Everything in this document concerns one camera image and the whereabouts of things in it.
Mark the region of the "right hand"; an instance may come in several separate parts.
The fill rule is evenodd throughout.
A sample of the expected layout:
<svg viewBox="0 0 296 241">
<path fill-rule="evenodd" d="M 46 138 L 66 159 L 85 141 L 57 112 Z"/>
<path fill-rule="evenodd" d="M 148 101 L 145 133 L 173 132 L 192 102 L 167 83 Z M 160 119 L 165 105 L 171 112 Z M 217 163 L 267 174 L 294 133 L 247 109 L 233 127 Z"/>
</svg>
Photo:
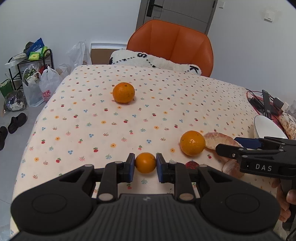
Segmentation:
<svg viewBox="0 0 296 241">
<path fill-rule="evenodd" d="M 290 211 L 289 207 L 291 205 L 296 205 L 295 189 L 289 190 L 287 195 L 285 195 L 283 193 L 279 179 L 274 179 L 271 186 L 272 186 L 272 188 L 277 188 L 276 198 L 277 198 L 277 200 L 280 204 L 280 207 L 281 207 L 279 220 L 282 222 L 286 222 L 291 216 L 291 211 Z"/>
</svg>

